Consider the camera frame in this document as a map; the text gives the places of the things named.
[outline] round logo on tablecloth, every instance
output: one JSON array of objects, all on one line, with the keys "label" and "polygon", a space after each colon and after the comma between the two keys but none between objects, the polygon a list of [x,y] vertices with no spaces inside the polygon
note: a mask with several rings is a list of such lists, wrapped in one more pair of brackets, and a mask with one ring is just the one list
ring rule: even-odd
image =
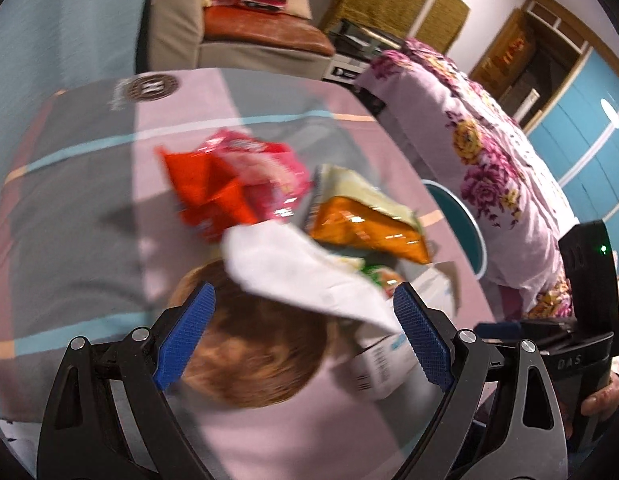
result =
[{"label": "round logo on tablecloth", "polygon": [[178,79],[168,74],[144,75],[127,85],[126,95],[132,101],[155,101],[173,94],[178,89]]}]

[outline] barcode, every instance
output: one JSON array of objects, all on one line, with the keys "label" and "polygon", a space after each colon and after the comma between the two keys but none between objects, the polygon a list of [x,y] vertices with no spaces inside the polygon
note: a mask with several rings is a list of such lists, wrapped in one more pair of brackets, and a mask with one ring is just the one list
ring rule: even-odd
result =
[{"label": "barcode", "polygon": [[389,381],[389,365],[387,364],[387,357],[382,348],[377,348],[374,351],[374,363],[381,371],[381,383]]},{"label": "barcode", "polygon": [[369,375],[363,374],[356,378],[356,388],[362,392],[363,390],[369,390],[371,388],[371,381]]}]

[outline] sofa seat cushion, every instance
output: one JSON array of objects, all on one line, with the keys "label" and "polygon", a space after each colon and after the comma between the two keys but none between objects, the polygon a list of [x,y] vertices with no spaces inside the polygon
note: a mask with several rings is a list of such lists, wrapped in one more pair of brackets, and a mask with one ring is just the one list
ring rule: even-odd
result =
[{"label": "sofa seat cushion", "polygon": [[204,41],[243,41],[334,56],[334,46],[318,28],[288,14],[238,7],[207,7]]}]

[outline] round basket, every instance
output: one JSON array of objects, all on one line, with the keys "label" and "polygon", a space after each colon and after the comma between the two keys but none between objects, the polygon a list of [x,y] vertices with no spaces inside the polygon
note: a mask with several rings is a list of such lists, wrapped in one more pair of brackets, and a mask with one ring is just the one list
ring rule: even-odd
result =
[{"label": "round basket", "polygon": [[334,320],[247,294],[222,260],[184,276],[170,306],[183,304],[203,281],[216,289],[216,310],[183,373],[186,384],[240,408],[268,406],[298,393],[329,351]]}]

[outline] floral bedspread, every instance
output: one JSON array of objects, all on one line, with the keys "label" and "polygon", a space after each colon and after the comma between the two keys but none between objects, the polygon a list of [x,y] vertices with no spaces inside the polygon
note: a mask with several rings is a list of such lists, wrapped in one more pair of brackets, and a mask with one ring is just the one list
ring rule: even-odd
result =
[{"label": "floral bedspread", "polygon": [[513,302],[502,295],[503,318],[568,316],[558,239],[577,219],[519,125],[452,60],[416,40],[378,57],[356,84],[385,102],[393,116],[386,127],[413,147],[414,167],[424,164],[474,213],[486,280],[517,292]]}]

